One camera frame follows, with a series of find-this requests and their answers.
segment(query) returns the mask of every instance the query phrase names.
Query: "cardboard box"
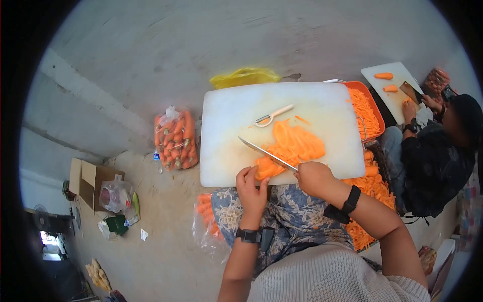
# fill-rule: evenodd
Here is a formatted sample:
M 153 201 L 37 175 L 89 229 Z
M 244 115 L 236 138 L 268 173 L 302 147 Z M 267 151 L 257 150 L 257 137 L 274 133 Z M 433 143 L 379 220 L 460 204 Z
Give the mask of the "cardboard box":
M 79 195 L 96 212 L 107 212 L 99 205 L 100 188 L 103 181 L 124 180 L 124 172 L 85 160 L 73 158 L 69 190 Z

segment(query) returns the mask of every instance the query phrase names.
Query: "floral skirt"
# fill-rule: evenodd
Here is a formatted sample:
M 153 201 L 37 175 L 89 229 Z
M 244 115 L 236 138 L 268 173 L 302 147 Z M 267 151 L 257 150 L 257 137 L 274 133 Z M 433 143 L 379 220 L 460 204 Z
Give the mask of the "floral skirt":
M 267 252 L 259 251 L 254 276 L 272 263 L 311 246 L 338 242 L 354 249 L 344 225 L 323 215 L 326 207 L 327 202 L 307 195 L 298 184 L 272 186 L 260 225 L 274 228 L 275 238 Z M 243 214 L 236 188 L 213 192 L 212 208 L 221 233 L 233 247 Z

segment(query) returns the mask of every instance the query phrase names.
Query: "wristwatch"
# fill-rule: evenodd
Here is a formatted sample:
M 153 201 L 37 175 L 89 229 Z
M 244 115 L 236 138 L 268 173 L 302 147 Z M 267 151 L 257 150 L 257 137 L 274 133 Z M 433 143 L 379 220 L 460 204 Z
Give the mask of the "wristwatch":
M 404 130 L 402 132 L 404 133 L 404 131 L 406 131 L 406 130 L 409 130 L 412 133 L 416 133 L 418 131 L 418 126 L 417 126 L 416 118 L 415 117 L 413 117 L 411 119 L 411 123 L 410 124 L 408 124 L 408 125 L 406 125 L 404 127 Z
M 247 230 L 247 229 L 239 229 L 237 230 L 237 234 L 235 236 L 240 237 L 241 241 L 247 243 L 260 243 L 261 241 L 261 234 L 258 230 Z

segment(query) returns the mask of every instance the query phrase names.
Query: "white cutting board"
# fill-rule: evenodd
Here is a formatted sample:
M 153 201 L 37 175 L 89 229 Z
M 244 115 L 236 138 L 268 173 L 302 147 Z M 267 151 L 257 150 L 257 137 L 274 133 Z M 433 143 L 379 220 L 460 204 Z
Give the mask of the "white cutting board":
M 386 79 L 376 79 L 374 75 L 376 73 L 390 72 L 393 74 L 392 80 Z M 399 87 L 404 81 L 408 82 L 413 86 L 419 93 L 423 93 L 419 87 L 417 81 L 409 73 L 409 71 L 404 67 L 401 62 L 389 63 L 384 65 L 372 66 L 361 69 L 362 75 L 367 79 L 369 84 L 374 88 L 374 90 L 379 94 L 381 99 L 386 104 L 387 108 L 393 115 L 396 123 L 399 125 L 404 123 L 404 116 L 402 115 L 402 102 L 408 97 L 404 92 L 402 92 Z M 396 85 L 398 87 L 397 92 L 385 92 L 384 87 L 388 85 Z
M 258 146 L 273 144 L 273 123 L 288 118 L 291 126 L 300 125 L 324 142 L 326 155 L 317 161 L 328 164 L 335 177 L 363 176 L 364 155 L 354 109 L 346 101 L 349 99 L 343 84 L 326 83 L 270 83 L 207 92 L 201 126 L 201 184 L 234 186 L 237 173 L 261 157 L 237 136 Z M 256 119 L 289 104 L 294 104 L 294 109 L 277 116 L 269 126 L 252 125 Z M 295 119 L 295 115 L 311 125 Z M 284 172 L 273 177 L 270 185 L 296 182 L 291 172 Z

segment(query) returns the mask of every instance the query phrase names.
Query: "plastic water bottle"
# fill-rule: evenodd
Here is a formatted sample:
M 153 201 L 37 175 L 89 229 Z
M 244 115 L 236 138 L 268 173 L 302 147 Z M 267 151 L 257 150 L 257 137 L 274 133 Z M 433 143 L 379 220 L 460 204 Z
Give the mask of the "plastic water bottle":
M 156 172 L 158 172 L 158 173 L 163 172 L 163 169 L 161 168 L 161 162 L 159 160 L 159 153 L 157 152 L 157 150 L 154 150 L 153 160 L 154 160 L 154 163 L 155 163 L 155 166 L 156 166 Z

